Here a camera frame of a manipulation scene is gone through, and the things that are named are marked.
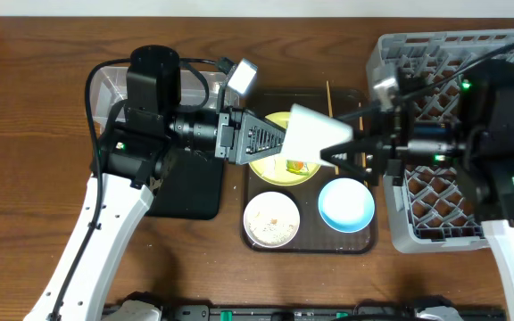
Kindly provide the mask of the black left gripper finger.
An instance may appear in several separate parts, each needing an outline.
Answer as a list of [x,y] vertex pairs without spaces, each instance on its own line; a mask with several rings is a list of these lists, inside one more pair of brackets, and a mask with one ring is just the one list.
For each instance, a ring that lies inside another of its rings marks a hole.
[[263,129],[266,134],[272,134],[280,139],[283,139],[286,134],[284,128],[269,119],[259,117],[252,111],[244,112],[244,128],[248,136],[255,136],[258,129]]
[[279,154],[284,142],[283,136],[253,136],[248,139],[244,148],[244,163],[250,163],[272,155]]

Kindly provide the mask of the green snack wrapper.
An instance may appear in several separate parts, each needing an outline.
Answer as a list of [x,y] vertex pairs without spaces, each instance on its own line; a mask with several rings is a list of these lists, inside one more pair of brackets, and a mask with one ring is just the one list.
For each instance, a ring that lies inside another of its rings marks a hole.
[[308,176],[310,174],[307,163],[302,161],[287,160],[286,170],[290,173],[301,176]]

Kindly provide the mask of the rice food waste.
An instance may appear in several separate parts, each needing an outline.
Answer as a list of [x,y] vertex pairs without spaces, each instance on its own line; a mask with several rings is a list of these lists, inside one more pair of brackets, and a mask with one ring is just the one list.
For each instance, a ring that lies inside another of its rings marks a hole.
[[259,210],[249,219],[249,230],[253,236],[266,245],[278,245],[288,240],[295,229],[291,218],[281,214]]

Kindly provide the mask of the pink bowl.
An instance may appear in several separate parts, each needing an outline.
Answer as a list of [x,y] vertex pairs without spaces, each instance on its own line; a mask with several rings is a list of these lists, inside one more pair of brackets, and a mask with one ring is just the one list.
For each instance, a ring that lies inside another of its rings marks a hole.
[[279,192],[254,196],[243,213],[244,231],[251,244],[266,249],[289,244],[296,237],[300,222],[295,202]]

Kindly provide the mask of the yellow plate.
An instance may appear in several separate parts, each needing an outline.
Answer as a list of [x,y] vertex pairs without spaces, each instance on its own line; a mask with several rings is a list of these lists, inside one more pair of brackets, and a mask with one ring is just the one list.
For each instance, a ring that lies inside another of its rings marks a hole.
[[312,178],[320,169],[319,164],[306,162],[310,170],[308,176],[290,173],[286,170],[286,158],[280,154],[249,163],[250,169],[267,183],[279,186],[299,185]]

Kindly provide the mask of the light blue bowl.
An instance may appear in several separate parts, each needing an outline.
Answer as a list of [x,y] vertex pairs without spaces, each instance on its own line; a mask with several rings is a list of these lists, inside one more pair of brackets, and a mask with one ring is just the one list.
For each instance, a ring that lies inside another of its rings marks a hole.
[[319,215],[327,226],[353,234],[375,217],[376,204],[370,190],[351,178],[337,178],[323,186],[318,198]]

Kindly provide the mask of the clear plastic waste bin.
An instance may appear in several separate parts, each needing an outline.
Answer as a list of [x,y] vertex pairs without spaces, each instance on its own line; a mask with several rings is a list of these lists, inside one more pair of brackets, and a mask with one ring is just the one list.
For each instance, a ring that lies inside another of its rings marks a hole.
[[87,89],[91,120],[103,139],[131,136],[209,149],[220,130],[226,76],[192,66],[157,63],[102,67]]

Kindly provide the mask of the wooden chopstick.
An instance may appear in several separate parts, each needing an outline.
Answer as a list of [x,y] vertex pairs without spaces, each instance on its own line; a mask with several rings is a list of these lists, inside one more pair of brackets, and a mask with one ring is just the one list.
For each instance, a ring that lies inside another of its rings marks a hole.
[[[358,118],[358,129],[359,131],[361,132],[360,136],[363,137],[364,135],[364,124],[363,124],[363,117],[362,116],[359,116]],[[366,165],[366,154],[365,152],[361,152],[361,166],[366,169],[367,165]],[[366,179],[363,179],[363,184],[366,186],[366,187],[369,187],[369,183]]]
[[[328,109],[328,116],[330,118],[334,117],[333,113],[333,106],[332,106],[332,97],[331,97],[331,90],[330,90],[330,84],[329,81],[326,81],[326,89],[327,89],[327,109]],[[340,171],[338,167],[335,167],[335,174],[336,176],[339,176]]]

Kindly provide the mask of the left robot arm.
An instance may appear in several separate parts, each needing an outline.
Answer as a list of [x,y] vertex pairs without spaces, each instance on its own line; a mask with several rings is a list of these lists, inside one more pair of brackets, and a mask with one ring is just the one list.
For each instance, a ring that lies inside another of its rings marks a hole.
[[127,96],[115,103],[104,130],[90,135],[91,175],[76,226],[31,320],[98,320],[138,223],[176,152],[245,165],[281,150],[282,127],[252,111],[215,111],[181,101],[181,73],[198,61],[163,45],[145,45],[125,59]]

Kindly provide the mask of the black waste tray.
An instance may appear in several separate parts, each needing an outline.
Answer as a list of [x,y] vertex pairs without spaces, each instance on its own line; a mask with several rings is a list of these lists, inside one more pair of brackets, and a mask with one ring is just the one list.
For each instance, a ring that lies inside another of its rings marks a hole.
[[177,161],[162,181],[147,217],[210,220],[220,208],[224,162],[177,150]]

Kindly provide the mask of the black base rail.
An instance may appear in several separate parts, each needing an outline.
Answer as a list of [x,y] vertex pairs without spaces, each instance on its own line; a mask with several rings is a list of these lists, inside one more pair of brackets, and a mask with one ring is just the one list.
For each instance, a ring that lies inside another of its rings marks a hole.
[[457,306],[441,295],[408,303],[362,300],[351,305],[217,305],[209,300],[164,302],[149,292],[133,292],[104,308],[101,320],[160,321],[320,321],[320,320],[463,320],[504,321],[496,306]]

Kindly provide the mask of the grey dishwasher rack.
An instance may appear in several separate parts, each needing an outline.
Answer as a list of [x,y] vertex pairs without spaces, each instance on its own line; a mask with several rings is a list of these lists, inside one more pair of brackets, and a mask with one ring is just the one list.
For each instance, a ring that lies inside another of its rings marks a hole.
[[[514,29],[386,34],[366,65],[367,74],[393,64],[430,83],[449,78],[465,64],[514,43]],[[501,58],[514,63],[514,51]],[[402,186],[385,179],[392,243],[403,253],[473,251],[488,245],[473,210],[454,182],[454,169],[409,166]]]

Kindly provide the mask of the white cup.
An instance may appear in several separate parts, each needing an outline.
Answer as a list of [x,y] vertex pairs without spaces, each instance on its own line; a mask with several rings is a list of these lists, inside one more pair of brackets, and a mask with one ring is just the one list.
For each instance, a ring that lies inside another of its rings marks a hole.
[[320,158],[320,151],[352,138],[351,126],[295,103],[290,110],[280,155],[289,161],[333,167]]

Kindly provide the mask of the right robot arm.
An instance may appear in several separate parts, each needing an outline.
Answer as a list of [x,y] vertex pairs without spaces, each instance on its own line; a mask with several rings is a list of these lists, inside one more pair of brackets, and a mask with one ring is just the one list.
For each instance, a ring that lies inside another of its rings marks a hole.
[[400,185],[408,165],[455,169],[455,182],[495,257],[514,320],[514,64],[487,59],[456,76],[456,116],[433,123],[418,121],[414,111],[433,85],[391,64],[375,69],[373,103],[345,115],[369,115],[371,130],[322,149],[320,157],[370,184],[388,175]]

